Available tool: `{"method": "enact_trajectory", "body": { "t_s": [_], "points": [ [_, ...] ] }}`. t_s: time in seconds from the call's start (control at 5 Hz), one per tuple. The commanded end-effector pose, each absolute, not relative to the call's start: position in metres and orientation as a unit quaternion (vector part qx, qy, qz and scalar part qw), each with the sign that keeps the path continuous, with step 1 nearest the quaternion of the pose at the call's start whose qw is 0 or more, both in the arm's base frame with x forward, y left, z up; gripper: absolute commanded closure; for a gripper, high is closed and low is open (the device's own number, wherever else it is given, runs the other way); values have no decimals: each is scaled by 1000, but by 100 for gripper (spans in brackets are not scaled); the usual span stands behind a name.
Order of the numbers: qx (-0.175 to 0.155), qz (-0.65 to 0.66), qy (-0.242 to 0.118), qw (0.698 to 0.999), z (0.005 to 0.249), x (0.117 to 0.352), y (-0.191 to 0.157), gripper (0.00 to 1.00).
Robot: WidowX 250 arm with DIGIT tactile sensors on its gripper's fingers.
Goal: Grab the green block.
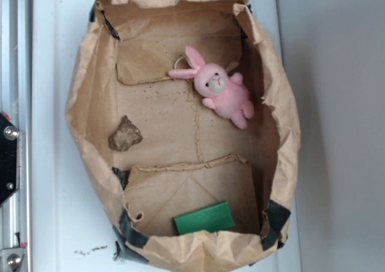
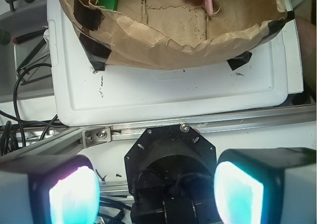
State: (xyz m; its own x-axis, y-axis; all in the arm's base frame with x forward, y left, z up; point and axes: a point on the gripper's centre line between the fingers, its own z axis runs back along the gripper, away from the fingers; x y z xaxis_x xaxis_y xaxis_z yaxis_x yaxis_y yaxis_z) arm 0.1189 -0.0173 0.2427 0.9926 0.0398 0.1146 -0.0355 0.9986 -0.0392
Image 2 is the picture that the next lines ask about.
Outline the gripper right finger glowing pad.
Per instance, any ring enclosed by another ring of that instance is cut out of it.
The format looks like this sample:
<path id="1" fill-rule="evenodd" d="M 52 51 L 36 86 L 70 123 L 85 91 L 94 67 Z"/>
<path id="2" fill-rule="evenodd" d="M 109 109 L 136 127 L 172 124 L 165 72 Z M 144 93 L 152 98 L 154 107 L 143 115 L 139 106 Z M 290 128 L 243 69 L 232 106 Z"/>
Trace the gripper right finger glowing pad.
<path id="1" fill-rule="evenodd" d="M 225 224 L 315 224 L 316 151 L 225 150 L 215 170 L 214 196 Z"/>

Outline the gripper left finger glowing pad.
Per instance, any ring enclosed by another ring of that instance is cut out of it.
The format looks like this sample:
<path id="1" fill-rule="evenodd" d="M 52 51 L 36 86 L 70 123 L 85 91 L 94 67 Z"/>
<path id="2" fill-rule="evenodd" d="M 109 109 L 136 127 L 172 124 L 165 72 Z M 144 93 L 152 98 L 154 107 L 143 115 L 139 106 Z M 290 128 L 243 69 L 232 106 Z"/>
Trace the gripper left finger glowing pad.
<path id="1" fill-rule="evenodd" d="M 86 156 L 0 159 L 2 224 L 92 224 L 99 198 L 99 180 Z"/>

